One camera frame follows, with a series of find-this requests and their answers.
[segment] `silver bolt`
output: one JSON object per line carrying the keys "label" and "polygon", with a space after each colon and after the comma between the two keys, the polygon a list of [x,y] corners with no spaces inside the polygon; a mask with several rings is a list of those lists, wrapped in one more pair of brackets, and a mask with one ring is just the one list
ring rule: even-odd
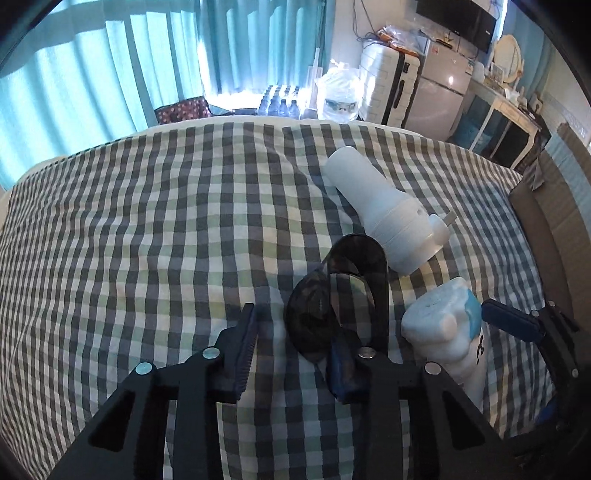
{"label": "silver bolt", "polygon": [[359,349],[358,355],[361,358],[370,359],[375,357],[375,350],[370,346],[363,346]]}
{"label": "silver bolt", "polygon": [[202,355],[203,355],[203,358],[207,358],[208,360],[213,360],[214,358],[217,358],[218,356],[220,356],[220,350],[218,350],[214,346],[210,346],[210,347],[207,347],[203,351]]}
{"label": "silver bolt", "polygon": [[435,362],[427,362],[425,364],[425,372],[429,375],[439,375],[441,373],[441,365]]}
{"label": "silver bolt", "polygon": [[152,371],[152,364],[148,362],[141,362],[137,367],[135,367],[135,373],[138,375],[146,375]]}

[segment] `white suitcase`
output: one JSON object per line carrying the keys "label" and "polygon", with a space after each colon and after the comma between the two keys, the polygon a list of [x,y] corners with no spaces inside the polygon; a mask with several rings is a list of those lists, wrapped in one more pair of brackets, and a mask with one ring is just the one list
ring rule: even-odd
{"label": "white suitcase", "polygon": [[403,126],[417,83],[420,61],[373,43],[363,49],[359,72],[363,98],[359,116],[366,122]]}

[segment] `television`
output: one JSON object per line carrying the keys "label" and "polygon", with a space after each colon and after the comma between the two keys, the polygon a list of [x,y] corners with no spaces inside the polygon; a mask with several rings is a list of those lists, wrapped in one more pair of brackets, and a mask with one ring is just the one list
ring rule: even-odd
{"label": "television", "polygon": [[472,0],[418,0],[417,13],[488,51],[496,19]]}

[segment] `checkered tablecloth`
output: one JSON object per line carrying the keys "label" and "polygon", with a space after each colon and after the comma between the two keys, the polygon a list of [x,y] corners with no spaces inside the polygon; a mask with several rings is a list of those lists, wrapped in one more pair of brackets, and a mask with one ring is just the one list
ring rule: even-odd
{"label": "checkered tablecloth", "polygon": [[[374,127],[180,126],[61,160],[12,192],[0,234],[0,432],[35,478],[137,363],[184,361],[247,302],[268,316],[246,392],[237,406],[219,405],[226,477],[351,477],[361,411],[335,402],[282,318],[332,244],[363,231],[322,176],[341,146],[369,157],[429,213],[458,214],[449,244],[420,271],[390,271],[392,359],[411,358],[400,337],[405,308],[457,275],[480,300],[543,305],[507,197],[514,172]],[[360,286],[344,283],[337,308],[361,312],[347,295]],[[534,347],[494,328],[491,341],[484,415],[506,436],[527,428],[551,383]],[[167,478],[172,448],[169,432]]]}

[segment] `silver refrigerator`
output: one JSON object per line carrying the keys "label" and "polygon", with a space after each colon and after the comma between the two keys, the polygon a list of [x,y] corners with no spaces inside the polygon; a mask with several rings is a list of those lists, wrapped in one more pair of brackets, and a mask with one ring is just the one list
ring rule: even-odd
{"label": "silver refrigerator", "polygon": [[470,61],[435,42],[427,42],[423,72],[403,127],[434,140],[447,140],[462,107],[472,74]]}

